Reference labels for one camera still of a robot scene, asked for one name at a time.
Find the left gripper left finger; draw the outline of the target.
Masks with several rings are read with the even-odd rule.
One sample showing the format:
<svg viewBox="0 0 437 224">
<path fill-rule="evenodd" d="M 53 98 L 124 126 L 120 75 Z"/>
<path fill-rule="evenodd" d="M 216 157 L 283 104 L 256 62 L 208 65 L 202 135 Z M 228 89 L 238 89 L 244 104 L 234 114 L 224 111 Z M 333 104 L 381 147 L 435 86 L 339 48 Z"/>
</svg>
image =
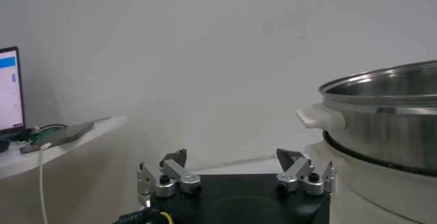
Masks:
<svg viewBox="0 0 437 224">
<path fill-rule="evenodd" d="M 137 170 L 138 198 L 173 197 L 179 192 L 197 197 L 202 192 L 201 177 L 185 168 L 187 150 L 168 153 L 157 166 L 140 163 Z"/>
</svg>

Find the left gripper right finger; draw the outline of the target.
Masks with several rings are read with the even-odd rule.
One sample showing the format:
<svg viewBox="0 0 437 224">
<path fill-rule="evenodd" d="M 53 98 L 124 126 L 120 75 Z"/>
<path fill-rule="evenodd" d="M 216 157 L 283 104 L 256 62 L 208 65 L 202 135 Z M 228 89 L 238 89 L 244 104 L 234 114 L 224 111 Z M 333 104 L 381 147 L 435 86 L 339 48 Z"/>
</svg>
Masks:
<svg viewBox="0 0 437 224">
<path fill-rule="evenodd" d="M 277 174 L 277 189 L 289 195 L 298 189 L 310 196 L 335 193 L 337 170 L 332 161 L 314 165 L 310 158 L 300 152 L 278 148 L 276 155 L 282 172 Z"/>
</svg>

